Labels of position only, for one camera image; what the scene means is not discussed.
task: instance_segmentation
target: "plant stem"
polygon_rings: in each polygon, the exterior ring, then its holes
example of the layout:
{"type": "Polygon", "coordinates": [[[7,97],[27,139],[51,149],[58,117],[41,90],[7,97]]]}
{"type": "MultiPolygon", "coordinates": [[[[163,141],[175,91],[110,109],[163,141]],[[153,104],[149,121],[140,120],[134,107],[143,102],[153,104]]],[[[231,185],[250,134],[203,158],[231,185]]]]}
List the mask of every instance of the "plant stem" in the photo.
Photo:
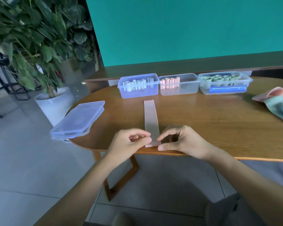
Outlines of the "plant stem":
{"type": "Polygon", "coordinates": [[[53,88],[49,84],[46,84],[46,85],[47,85],[47,90],[48,90],[49,97],[50,98],[54,98],[55,95],[53,94],[53,88]]]}
{"type": "Polygon", "coordinates": [[[91,40],[92,40],[92,48],[93,48],[93,54],[94,54],[94,59],[95,59],[95,71],[98,71],[101,66],[100,66],[99,55],[98,55],[98,52],[97,52],[97,47],[95,45],[94,35],[91,35],[91,40]]]}

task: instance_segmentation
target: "plastic lid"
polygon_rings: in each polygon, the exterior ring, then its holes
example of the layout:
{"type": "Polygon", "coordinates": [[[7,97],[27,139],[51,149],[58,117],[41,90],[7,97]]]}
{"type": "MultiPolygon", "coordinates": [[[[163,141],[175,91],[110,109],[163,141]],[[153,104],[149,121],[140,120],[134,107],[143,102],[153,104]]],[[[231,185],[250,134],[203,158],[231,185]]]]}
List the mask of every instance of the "plastic lid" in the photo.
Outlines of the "plastic lid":
{"type": "Polygon", "coordinates": [[[95,121],[104,104],[105,101],[79,104],[54,126],[49,133],[56,135],[82,133],[95,121]]]}

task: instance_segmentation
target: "leg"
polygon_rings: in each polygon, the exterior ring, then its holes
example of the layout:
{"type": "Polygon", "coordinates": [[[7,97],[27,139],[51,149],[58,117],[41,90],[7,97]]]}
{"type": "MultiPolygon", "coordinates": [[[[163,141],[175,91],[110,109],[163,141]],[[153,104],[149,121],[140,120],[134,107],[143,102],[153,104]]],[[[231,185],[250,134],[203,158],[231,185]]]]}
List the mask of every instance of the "leg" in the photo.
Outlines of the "leg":
{"type": "MultiPolygon", "coordinates": [[[[102,158],[101,153],[98,150],[92,150],[92,154],[93,154],[93,158],[94,158],[95,162],[99,161],[102,158]]],[[[134,155],[130,157],[130,161],[131,161],[133,167],[130,169],[130,171],[128,171],[127,174],[125,174],[125,176],[119,182],[117,182],[117,184],[114,187],[112,187],[112,188],[109,187],[107,179],[105,179],[105,181],[103,182],[103,186],[105,188],[106,195],[107,195],[107,198],[108,198],[109,201],[111,201],[112,198],[114,198],[114,196],[121,190],[121,188],[139,170],[139,165],[138,165],[134,155]]]]}

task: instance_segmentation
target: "floor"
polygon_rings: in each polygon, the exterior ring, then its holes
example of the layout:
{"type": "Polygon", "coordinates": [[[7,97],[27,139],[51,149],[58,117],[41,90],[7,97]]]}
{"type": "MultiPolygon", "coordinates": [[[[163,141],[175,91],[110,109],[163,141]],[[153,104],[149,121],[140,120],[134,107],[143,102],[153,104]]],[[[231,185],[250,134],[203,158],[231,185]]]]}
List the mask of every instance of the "floor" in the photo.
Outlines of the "floor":
{"type": "MultiPolygon", "coordinates": [[[[77,76],[76,100],[88,91],[77,76]]],[[[30,92],[32,97],[38,92],[30,92]]],[[[0,98],[0,226],[33,225],[94,163],[90,151],[51,140],[50,122],[34,102],[0,98]]],[[[120,212],[136,225],[205,225],[204,209],[233,193],[206,162],[191,157],[136,155],[140,170],[112,200],[100,190],[87,221],[111,224],[120,212]]],[[[283,185],[283,163],[243,161],[283,185]]],[[[128,161],[108,177],[110,186],[130,169],[128,161]]]]}

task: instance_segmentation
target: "plastic container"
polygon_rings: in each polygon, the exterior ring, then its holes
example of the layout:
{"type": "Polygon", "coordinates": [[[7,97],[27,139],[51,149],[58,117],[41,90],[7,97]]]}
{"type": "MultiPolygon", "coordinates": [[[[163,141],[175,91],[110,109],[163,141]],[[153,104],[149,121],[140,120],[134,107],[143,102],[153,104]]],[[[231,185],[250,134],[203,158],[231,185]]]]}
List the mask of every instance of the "plastic container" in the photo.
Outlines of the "plastic container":
{"type": "Polygon", "coordinates": [[[253,81],[252,78],[238,71],[203,73],[198,75],[198,79],[200,81],[200,90],[206,95],[245,93],[248,85],[253,81]],[[238,75],[239,77],[238,80],[212,81],[211,83],[203,79],[203,77],[213,77],[215,75],[221,75],[222,77],[238,75]]]}
{"type": "Polygon", "coordinates": [[[199,79],[196,74],[188,73],[188,74],[174,74],[174,75],[166,75],[160,76],[159,80],[164,78],[175,78],[180,77],[179,83],[169,83],[169,84],[161,84],[160,85],[160,93],[163,96],[169,95],[179,95],[179,94],[188,94],[188,93],[197,93],[199,89],[199,79]]]}
{"type": "Polygon", "coordinates": [[[83,133],[98,117],[105,101],[83,103],[72,109],[53,129],[50,134],[66,134],[72,136],[73,133],[83,133]]]}
{"type": "Polygon", "coordinates": [[[158,84],[159,80],[156,73],[140,74],[121,77],[117,88],[119,89],[122,98],[138,98],[157,95],[158,84]]]}

